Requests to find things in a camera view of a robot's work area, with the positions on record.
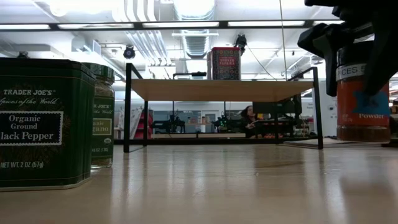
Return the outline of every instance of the ceiling light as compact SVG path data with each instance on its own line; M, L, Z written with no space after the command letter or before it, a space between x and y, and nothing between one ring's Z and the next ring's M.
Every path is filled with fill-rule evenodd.
M9 24L0 25L0 30L18 30L18 29L50 29L47 24Z
M326 25L330 25L330 24L341 24L341 23L343 23L344 21L314 21L314 23L313 23L313 25L318 25L318 24L321 24L321 23L324 23L324 24L326 24Z
M59 24L60 29L112 29L112 28L134 28L133 24Z
M146 22L144 28L218 27L219 22Z
M218 33L173 33L172 37L216 37L219 36Z
M261 26L302 26L305 21L236 21L228 22L230 27L261 27Z

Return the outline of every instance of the ceiling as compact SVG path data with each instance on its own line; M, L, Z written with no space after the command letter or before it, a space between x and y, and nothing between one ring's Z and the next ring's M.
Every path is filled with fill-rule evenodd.
M50 7L59 3L60 6L69 9L64 16L55 16ZM1 0L0 23L41 23L41 22L115 22L113 9L123 0ZM154 15L158 21L174 21L175 12L172 2L168 0L154 0ZM280 13L279 0L215 0L215 20L267 20L267 19L336 19L331 15L329 7L306 7L303 1L282 0L282 15ZM210 47L231 46L239 33L246 35L248 46L241 57L242 74L247 77L270 78L267 72L274 76L281 76L287 68L291 68L298 61L300 64L310 63L311 55L297 46L299 35L303 29L223 29L212 30L218 36L209 37ZM162 30L162 40L169 57L174 61L186 58L181 37L172 37L172 33L180 30ZM123 51L127 44L132 44L123 31L87 31L87 32L0 32L0 47L2 44L47 44L61 52L66 58L72 60L87 59L86 55L79 55L72 50L72 39L76 36L84 36L101 44L102 56L106 59L101 63L111 63L114 68L124 70L126 59ZM34 54L35 57L47 57L43 54ZM132 61L139 70L148 68L147 60L140 52ZM195 68L206 71L204 60L190 62ZM152 69L156 73L164 72L164 69Z

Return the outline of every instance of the spice jar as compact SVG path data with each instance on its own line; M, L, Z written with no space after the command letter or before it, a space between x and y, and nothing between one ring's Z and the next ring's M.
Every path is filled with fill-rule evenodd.
M363 93L366 62L373 42L358 42L338 51L337 138L344 141L389 142L389 84L379 93Z
M91 167L111 167L114 137L114 70L104 65L85 63L95 74Z

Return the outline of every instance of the wooden tabletop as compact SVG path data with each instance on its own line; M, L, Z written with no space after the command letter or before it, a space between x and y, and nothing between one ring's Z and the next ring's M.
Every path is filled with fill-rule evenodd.
M275 102L311 88L312 82L132 80L132 89L146 101Z

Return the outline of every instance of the air duct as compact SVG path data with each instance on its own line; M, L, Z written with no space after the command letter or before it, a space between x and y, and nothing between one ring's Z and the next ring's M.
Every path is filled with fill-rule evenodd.
M175 0L175 16L180 21L210 21L215 15L215 0ZM182 30L182 33L207 34L209 30ZM210 46L209 37L182 37L183 47L190 58L204 58Z

